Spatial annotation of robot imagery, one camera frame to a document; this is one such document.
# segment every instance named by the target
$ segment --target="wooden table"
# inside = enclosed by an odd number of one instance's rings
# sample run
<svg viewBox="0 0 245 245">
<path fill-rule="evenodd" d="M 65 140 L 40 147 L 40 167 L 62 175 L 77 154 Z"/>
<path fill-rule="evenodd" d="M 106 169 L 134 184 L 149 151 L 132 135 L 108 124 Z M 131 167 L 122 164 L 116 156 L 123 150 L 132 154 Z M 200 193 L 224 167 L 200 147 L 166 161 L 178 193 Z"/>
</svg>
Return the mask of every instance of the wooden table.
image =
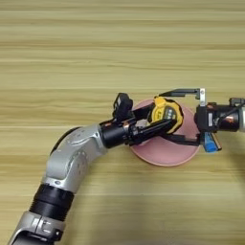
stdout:
<svg viewBox="0 0 245 245">
<path fill-rule="evenodd" d="M 245 97 L 244 28 L 241 0 L 0 1 L 0 243 L 57 138 L 109 119 L 118 92 Z M 59 244 L 245 244 L 245 137 L 219 138 L 222 152 L 200 149 L 180 167 L 111 150 L 91 166 Z"/>
</svg>

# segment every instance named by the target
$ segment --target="yellow tape measure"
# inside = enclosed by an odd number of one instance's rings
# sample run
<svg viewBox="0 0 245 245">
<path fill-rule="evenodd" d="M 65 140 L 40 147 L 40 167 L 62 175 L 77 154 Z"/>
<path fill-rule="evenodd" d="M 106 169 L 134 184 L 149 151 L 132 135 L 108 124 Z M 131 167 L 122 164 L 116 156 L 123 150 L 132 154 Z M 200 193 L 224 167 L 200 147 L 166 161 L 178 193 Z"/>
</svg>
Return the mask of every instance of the yellow tape measure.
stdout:
<svg viewBox="0 0 245 245">
<path fill-rule="evenodd" d="M 167 134 L 174 133 L 182 125 L 184 114 L 180 105 L 174 100 L 167 100 L 163 97 L 156 97 L 154 99 L 154 107 L 149 115 L 149 123 L 155 123 L 163 119 L 173 119 L 177 123 L 167 132 Z"/>
</svg>

